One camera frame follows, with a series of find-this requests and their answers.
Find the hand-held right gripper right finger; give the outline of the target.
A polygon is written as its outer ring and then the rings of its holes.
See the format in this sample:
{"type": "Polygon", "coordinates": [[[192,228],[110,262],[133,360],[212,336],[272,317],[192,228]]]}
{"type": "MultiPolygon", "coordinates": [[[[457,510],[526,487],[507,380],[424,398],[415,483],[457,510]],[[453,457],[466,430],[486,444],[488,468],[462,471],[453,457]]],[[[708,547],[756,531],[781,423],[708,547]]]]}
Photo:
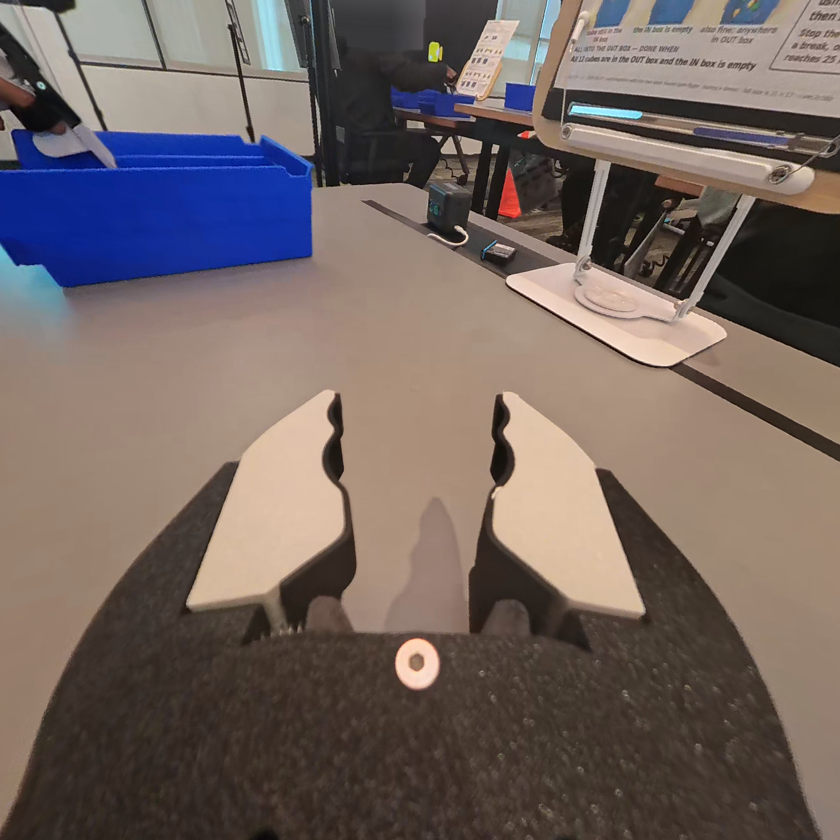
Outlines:
{"type": "Polygon", "coordinates": [[[534,636],[581,636],[580,617],[641,621],[646,607],[595,462],[514,392],[496,396],[493,487],[469,571],[469,630],[497,605],[521,606],[534,636]]]}

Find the thick black vertical pole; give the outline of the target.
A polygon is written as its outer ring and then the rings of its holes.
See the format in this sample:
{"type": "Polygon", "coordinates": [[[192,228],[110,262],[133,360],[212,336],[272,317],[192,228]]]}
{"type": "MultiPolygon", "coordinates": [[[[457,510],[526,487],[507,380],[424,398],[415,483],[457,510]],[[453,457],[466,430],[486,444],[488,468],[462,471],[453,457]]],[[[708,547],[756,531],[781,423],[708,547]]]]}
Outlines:
{"type": "Polygon", "coordinates": [[[325,186],[340,185],[339,141],[334,112],[334,85],[340,69],[338,42],[330,1],[307,1],[311,68],[318,122],[318,160],[325,186]]]}

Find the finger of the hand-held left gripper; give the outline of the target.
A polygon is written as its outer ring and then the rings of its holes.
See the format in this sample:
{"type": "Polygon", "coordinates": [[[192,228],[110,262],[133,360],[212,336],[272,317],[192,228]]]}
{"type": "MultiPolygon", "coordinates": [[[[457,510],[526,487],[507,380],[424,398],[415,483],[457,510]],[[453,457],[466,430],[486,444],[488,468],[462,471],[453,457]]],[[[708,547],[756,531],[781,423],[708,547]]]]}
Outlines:
{"type": "Polygon", "coordinates": [[[80,152],[90,152],[106,168],[117,169],[118,163],[109,148],[100,141],[98,135],[83,123],[79,124],[70,132],[78,141],[80,152]]]}
{"type": "Polygon", "coordinates": [[[67,130],[63,133],[32,133],[31,139],[36,150],[51,159],[60,159],[88,152],[85,142],[74,130],[67,130]]]}

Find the large frosted window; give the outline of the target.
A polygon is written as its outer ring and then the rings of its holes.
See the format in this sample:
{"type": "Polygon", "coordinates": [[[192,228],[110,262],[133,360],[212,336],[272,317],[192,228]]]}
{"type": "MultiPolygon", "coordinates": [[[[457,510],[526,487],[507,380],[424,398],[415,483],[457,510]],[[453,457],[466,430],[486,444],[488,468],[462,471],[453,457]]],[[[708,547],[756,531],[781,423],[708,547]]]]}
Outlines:
{"type": "MultiPolygon", "coordinates": [[[[300,75],[287,3],[235,1],[249,77],[300,75]]],[[[224,1],[77,1],[61,20],[82,62],[232,75],[235,56],[224,1]]]]}

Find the wooden top office desk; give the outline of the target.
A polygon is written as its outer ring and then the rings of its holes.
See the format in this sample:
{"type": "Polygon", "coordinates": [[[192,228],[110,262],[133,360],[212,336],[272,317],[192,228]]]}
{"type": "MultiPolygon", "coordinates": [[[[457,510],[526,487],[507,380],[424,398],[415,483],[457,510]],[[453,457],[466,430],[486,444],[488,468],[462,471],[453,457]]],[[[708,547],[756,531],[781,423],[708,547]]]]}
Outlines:
{"type": "Polygon", "coordinates": [[[458,103],[452,117],[405,108],[395,108],[394,113],[399,123],[421,123],[427,133],[440,137],[442,144],[455,139],[480,143],[471,210],[493,220],[499,215],[512,151],[545,153],[533,130],[530,112],[458,103]]]}

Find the thin black stand pole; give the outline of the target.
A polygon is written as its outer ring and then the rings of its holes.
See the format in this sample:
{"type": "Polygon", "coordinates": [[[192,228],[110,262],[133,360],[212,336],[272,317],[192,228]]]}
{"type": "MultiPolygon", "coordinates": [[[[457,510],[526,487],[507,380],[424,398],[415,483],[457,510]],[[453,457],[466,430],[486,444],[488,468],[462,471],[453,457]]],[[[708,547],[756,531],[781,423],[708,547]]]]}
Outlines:
{"type": "Polygon", "coordinates": [[[53,15],[54,15],[54,18],[56,19],[56,23],[58,25],[59,31],[60,31],[63,39],[65,40],[68,55],[69,55],[71,61],[73,62],[73,65],[75,66],[75,68],[77,70],[77,74],[80,78],[80,82],[81,82],[82,86],[84,87],[85,92],[87,93],[87,97],[89,99],[91,107],[92,107],[92,109],[93,109],[93,111],[96,115],[96,118],[97,118],[99,124],[100,124],[100,128],[101,128],[102,131],[108,131],[109,127],[108,127],[108,125],[106,123],[106,120],[104,118],[104,115],[103,115],[103,113],[102,113],[102,111],[101,111],[101,109],[98,105],[98,102],[97,102],[97,100],[94,96],[93,89],[92,89],[91,84],[90,84],[90,82],[89,82],[89,80],[88,80],[88,78],[85,74],[85,71],[82,67],[81,61],[80,61],[80,59],[77,55],[77,52],[75,51],[73,45],[70,42],[70,37],[68,36],[67,29],[66,29],[64,23],[62,22],[60,15],[57,12],[54,12],[53,15]]]}
{"type": "Polygon", "coordinates": [[[241,100],[242,100],[241,102],[243,104],[243,109],[244,109],[244,113],[245,113],[246,132],[247,132],[247,136],[248,136],[249,141],[252,144],[254,144],[256,142],[256,133],[255,133],[254,124],[253,124],[253,120],[252,120],[251,113],[250,113],[248,94],[247,94],[246,84],[245,84],[245,74],[244,74],[244,70],[243,70],[243,63],[240,62],[239,60],[237,60],[237,53],[236,53],[236,49],[235,49],[236,45],[235,45],[233,37],[232,37],[233,33],[231,32],[231,27],[229,27],[229,23],[227,25],[227,30],[228,30],[228,33],[229,33],[229,36],[230,36],[230,40],[231,40],[231,43],[232,43],[232,49],[233,49],[233,52],[234,52],[234,62],[235,62],[235,67],[236,67],[236,72],[237,72],[237,79],[238,79],[240,97],[241,97],[241,100]]]}

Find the black monitor with yellow sticker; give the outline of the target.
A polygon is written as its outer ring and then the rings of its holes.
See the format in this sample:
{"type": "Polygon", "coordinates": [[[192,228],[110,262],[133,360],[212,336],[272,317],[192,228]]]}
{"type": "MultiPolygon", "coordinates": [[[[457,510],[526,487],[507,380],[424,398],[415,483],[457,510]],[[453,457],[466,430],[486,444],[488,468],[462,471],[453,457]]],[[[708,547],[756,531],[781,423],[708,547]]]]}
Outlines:
{"type": "Polygon", "coordinates": [[[461,71],[488,20],[496,19],[498,1],[426,1],[422,50],[443,48],[443,61],[461,71]]]}

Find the small wooden instruction board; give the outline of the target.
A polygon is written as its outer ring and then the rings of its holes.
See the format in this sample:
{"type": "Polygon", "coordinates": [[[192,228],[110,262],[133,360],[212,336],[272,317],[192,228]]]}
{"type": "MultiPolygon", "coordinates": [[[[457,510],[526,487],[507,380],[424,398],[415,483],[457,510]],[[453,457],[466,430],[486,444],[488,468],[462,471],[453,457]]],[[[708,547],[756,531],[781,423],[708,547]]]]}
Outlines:
{"type": "Polygon", "coordinates": [[[501,72],[505,51],[516,33],[516,19],[495,19],[486,22],[471,56],[465,63],[455,92],[475,100],[486,100],[501,72]]]}

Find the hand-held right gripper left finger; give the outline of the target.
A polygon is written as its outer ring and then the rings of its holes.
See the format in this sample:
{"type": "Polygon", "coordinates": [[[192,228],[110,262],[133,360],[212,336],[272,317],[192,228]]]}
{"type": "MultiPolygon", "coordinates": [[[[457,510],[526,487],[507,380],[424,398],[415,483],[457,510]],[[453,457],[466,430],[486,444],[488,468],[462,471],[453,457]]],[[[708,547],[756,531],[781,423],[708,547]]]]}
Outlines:
{"type": "Polygon", "coordinates": [[[185,600],[191,613],[261,607],[273,634],[351,633],[356,572],[340,394],[321,391],[244,452],[185,600]]]}

